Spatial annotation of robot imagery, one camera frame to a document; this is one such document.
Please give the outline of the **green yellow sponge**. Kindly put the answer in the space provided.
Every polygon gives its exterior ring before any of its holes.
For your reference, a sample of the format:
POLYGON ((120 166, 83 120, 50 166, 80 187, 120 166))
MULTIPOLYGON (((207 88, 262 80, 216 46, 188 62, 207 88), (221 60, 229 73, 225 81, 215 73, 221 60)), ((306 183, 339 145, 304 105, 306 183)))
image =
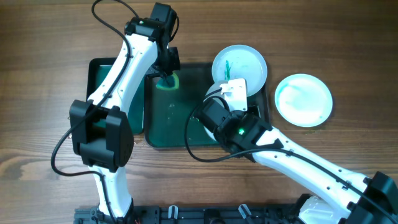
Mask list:
POLYGON ((165 78, 161 78, 155 87, 160 90, 177 90, 179 89, 179 85, 179 78, 176 73, 173 73, 165 78))

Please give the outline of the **white plate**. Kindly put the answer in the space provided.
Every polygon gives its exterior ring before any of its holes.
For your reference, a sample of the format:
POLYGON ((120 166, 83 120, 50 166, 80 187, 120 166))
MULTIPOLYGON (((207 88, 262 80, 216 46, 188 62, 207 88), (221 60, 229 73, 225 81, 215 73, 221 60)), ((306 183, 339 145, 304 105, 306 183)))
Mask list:
POLYGON ((211 74, 215 83, 244 78, 248 96, 255 95, 267 80, 267 64, 264 57, 248 45, 231 45, 215 57, 211 74))
POLYGON ((330 89, 319 78, 305 73, 284 78, 275 89, 274 102, 281 117, 303 128, 323 124, 333 110, 330 89))
POLYGON ((197 118, 205 127, 212 140, 220 141, 220 126, 229 115, 229 105, 221 93, 220 83, 213 84, 205 95, 203 104, 197 111, 197 118))

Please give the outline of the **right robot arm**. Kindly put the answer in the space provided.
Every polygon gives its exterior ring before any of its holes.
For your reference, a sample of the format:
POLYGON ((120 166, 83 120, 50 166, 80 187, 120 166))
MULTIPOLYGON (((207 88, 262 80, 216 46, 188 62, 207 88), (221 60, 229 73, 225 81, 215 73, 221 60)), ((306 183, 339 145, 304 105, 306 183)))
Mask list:
POLYGON ((291 141, 253 114, 225 100, 206 99, 195 117, 228 152, 219 162, 246 157, 273 168, 313 192, 298 203, 302 223, 397 223, 397 186, 386 174, 369 178, 344 169, 291 141))

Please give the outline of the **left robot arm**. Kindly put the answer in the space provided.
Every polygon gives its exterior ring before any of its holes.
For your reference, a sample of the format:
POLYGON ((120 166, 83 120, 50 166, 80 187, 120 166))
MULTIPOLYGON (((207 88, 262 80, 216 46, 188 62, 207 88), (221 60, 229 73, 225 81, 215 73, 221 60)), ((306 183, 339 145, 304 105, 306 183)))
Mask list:
POLYGON ((100 198, 96 221, 136 222, 125 169, 134 146, 127 116, 144 77, 159 78, 162 90, 179 87, 178 50, 169 45, 178 27, 178 15, 167 4, 155 3, 149 17, 135 15, 118 32, 123 44, 100 86, 70 107, 74 153, 95 175, 100 198))

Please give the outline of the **large dark serving tray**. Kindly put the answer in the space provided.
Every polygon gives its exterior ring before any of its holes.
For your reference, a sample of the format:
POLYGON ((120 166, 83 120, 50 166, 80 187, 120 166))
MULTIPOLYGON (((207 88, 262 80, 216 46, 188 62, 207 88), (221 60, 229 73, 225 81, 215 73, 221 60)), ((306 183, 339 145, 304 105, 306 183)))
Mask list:
MULTIPOLYGON (((214 84, 211 63, 183 63, 175 73, 180 82, 177 90, 157 89, 159 78, 145 80, 144 136, 149 145, 159 150, 185 147, 183 135, 187 117, 214 84)), ((259 117, 271 123, 267 83, 248 98, 248 105, 258 105, 259 117)), ((194 117, 190 118, 187 137, 191 147, 218 145, 194 117)))

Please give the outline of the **small black water tray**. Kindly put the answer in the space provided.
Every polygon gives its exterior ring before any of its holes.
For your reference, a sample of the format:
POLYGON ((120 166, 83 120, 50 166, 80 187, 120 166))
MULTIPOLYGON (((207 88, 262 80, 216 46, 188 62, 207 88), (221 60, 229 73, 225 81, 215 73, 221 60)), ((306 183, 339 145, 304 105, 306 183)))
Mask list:
MULTIPOLYGON (((115 58, 94 58, 88 67, 88 83, 86 97, 88 98, 102 84, 109 73, 115 58)), ((132 133, 141 134, 144 131, 144 93, 145 80, 142 79, 136 94, 131 102, 128 113, 128 120, 132 133)))

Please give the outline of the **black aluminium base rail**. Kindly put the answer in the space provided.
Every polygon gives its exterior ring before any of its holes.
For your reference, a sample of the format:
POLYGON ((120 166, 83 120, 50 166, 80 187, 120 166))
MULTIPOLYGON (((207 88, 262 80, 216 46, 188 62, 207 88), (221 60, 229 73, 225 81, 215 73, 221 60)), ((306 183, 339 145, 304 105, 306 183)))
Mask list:
POLYGON ((133 206, 116 223, 142 224, 204 224, 204 223, 301 223, 299 212, 292 204, 265 207, 241 204, 235 207, 169 207, 133 206))

